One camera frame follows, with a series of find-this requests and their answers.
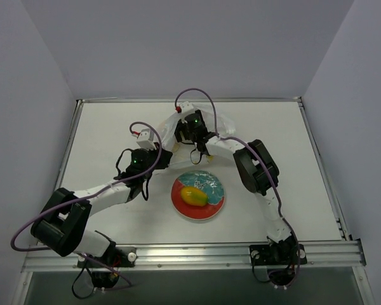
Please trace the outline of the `white plastic bag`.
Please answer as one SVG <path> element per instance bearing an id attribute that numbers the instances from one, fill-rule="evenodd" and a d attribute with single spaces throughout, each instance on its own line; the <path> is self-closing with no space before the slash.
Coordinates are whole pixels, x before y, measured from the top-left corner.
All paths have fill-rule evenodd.
<path id="1" fill-rule="evenodd" d="M 231 161 L 234 154 L 243 148 L 230 138 L 234 132 L 232 121 L 226 116 L 219 116 L 214 107 L 182 102 L 175 110 L 176 113 L 164 122 L 161 132 L 163 152 L 171 154 L 169 169 L 191 166 L 189 157 L 178 154 L 181 145 L 188 144 L 207 159 L 221 157 Z"/>

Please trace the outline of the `yellow fake mango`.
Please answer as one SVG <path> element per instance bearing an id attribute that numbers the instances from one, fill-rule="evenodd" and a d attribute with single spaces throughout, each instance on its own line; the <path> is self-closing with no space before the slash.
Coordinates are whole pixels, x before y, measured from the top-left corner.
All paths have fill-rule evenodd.
<path id="1" fill-rule="evenodd" d="M 196 187 L 183 187 L 180 196 L 184 203 L 190 206 L 204 207 L 208 204 L 208 195 Z"/>

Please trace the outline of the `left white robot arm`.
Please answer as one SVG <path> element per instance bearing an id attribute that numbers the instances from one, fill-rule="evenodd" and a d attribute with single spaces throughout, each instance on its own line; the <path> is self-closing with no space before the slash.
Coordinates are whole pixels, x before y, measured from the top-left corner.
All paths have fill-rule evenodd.
<path id="1" fill-rule="evenodd" d="M 98 231 L 86 228 L 89 218 L 102 210 L 133 201 L 138 195 L 149 198 L 148 185 L 154 170 L 168 168 L 173 153 L 165 149 L 130 151 L 125 171 L 110 182 L 91 189 L 57 189 L 47 201 L 44 216 L 32 224 L 30 233 L 59 256 L 83 253 L 100 266 L 111 265 L 116 243 Z"/>

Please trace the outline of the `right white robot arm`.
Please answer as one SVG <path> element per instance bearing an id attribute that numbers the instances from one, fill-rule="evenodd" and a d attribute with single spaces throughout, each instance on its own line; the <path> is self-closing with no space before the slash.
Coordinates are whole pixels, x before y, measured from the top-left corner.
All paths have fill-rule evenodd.
<path id="1" fill-rule="evenodd" d="M 241 182 L 254 194 L 263 214 L 266 236 L 271 244 L 269 254 L 276 262 L 292 255 L 298 238 L 282 213 L 282 201 L 277 190 L 279 168 L 261 140 L 246 143 L 235 136 L 222 136 L 208 130 L 200 110 L 177 121 L 174 127 L 177 142 L 194 144 L 205 156 L 219 156 L 235 162 Z"/>

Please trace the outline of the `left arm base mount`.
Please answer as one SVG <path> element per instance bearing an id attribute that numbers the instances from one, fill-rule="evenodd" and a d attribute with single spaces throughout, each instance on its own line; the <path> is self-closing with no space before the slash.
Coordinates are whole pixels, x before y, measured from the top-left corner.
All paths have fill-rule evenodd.
<path id="1" fill-rule="evenodd" d="M 137 259 L 136 250 L 118 249 L 110 246 L 103 256 L 78 253 L 83 259 L 83 270 L 88 272 L 94 290 L 113 291 L 132 288 L 134 284 L 123 276 L 119 268 L 133 268 Z"/>

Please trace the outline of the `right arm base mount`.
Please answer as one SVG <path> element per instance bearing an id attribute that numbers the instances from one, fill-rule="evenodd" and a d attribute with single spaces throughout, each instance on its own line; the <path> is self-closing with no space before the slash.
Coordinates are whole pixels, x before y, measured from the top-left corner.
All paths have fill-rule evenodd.
<path id="1" fill-rule="evenodd" d="M 250 245 L 251 272 L 257 282 L 271 284 L 275 289 L 287 290 L 297 280 L 300 268 L 307 264 L 307 255 L 302 244 L 281 247 Z M 258 267 L 266 270 L 266 279 L 256 274 Z"/>

